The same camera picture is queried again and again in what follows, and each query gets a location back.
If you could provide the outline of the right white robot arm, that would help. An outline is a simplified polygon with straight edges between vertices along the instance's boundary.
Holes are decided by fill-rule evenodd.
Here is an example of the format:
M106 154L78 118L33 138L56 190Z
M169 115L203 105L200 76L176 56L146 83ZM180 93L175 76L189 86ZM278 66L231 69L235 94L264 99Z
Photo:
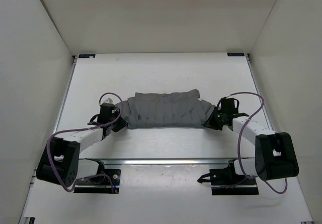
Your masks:
M230 160L225 168L226 180L237 184L243 177L263 181L296 177L299 174L291 136L286 132L269 130L246 113L239 112L239 100L222 98L214 108L204 127L223 130L228 127L238 134L237 159ZM241 141L245 138L255 147L253 158L242 158Z

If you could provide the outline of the grey pleated skirt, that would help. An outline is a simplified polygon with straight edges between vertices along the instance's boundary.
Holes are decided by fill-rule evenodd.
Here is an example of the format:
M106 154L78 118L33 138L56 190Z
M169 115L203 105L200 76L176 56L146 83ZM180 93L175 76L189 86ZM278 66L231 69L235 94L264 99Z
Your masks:
M121 117L128 129L203 128L215 105L200 99L197 89L170 94L136 93L123 103Z

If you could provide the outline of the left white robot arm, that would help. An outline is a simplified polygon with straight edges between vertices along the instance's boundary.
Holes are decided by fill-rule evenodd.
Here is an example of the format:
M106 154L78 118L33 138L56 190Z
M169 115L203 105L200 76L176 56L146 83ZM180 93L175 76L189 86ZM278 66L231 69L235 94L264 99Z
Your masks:
M112 131L117 132L126 127L127 122L121 117L123 110L123 102L118 106L103 103L99 114L90 119L89 127L52 134L38 164L36 178L72 192L78 181L80 153L103 141Z

